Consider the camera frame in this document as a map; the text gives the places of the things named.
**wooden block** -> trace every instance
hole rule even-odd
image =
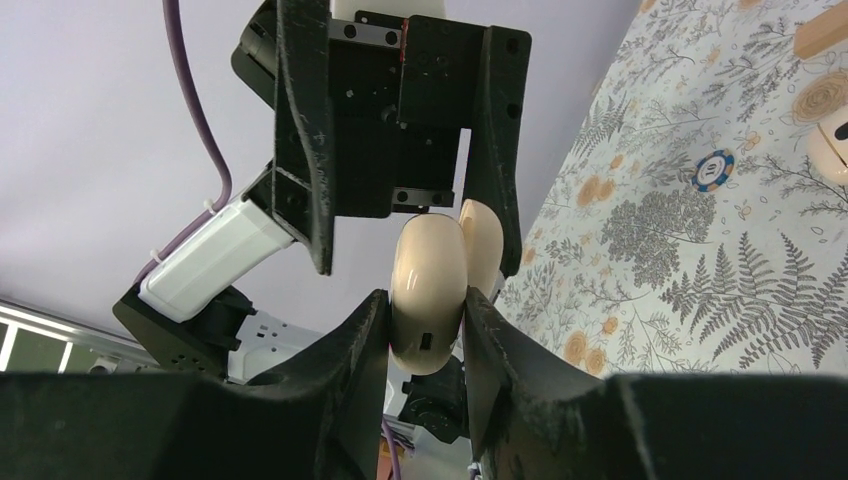
[[[848,0],[798,27],[795,55],[806,60],[848,38]]]

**white electronic housing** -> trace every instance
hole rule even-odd
[[[321,338],[321,334],[289,325],[265,312],[248,315],[236,334],[238,350],[229,353],[227,380],[244,385]]]
[[[182,323],[293,242],[256,204],[236,197],[142,280],[138,297]]]

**blue poker chip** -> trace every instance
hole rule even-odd
[[[699,192],[712,192],[722,186],[733,173],[733,155],[730,150],[716,150],[698,162],[692,176],[692,186]]]

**patterned wallpaper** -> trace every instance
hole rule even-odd
[[[497,302],[593,375],[848,371],[848,190],[805,137],[848,104],[837,0],[645,0]],[[708,193],[698,161],[730,150]]]

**fluorescent light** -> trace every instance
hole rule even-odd
[[[55,340],[61,340],[63,342],[67,342],[68,340],[70,340],[70,338],[67,335],[62,335],[62,334],[59,334],[59,333],[56,333],[56,332],[51,332],[49,330],[44,330],[42,328],[33,327],[31,325],[27,325],[25,323],[21,323],[21,322],[18,322],[16,320],[12,320],[12,319],[9,319],[9,318],[0,319],[0,323],[5,323],[6,325],[9,325],[10,329],[15,328],[16,330],[17,329],[27,330],[27,331],[30,331],[32,333],[37,333],[39,335],[43,335],[45,337],[53,338]]]
[[[6,337],[3,339],[3,347],[0,348],[0,372],[5,372],[9,366],[9,358],[12,356],[12,347],[15,346],[15,337],[18,336],[18,327],[9,325]]]
[[[73,350],[74,344],[71,342],[65,343],[65,351],[62,352],[62,361],[59,362],[59,372],[65,373],[65,368],[68,367],[68,359],[71,358],[71,350]]]
[[[55,328],[56,330],[61,330],[61,331],[68,332],[68,333],[73,333],[76,330],[73,327],[69,327],[67,325],[62,325],[61,323],[53,322],[53,321],[38,317],[36,315],[32,315],[30,313],[24,312],[22,310],[12,309],[12,308],[5,307],[5,306],[2,306],[2,305],[0,305],[0,315],[4,316],[6,318],[18,317],[18,318],[28,320],[28,321],[33,322],[33,323],[38,323],[38,324],[43,325],[45,327]]]

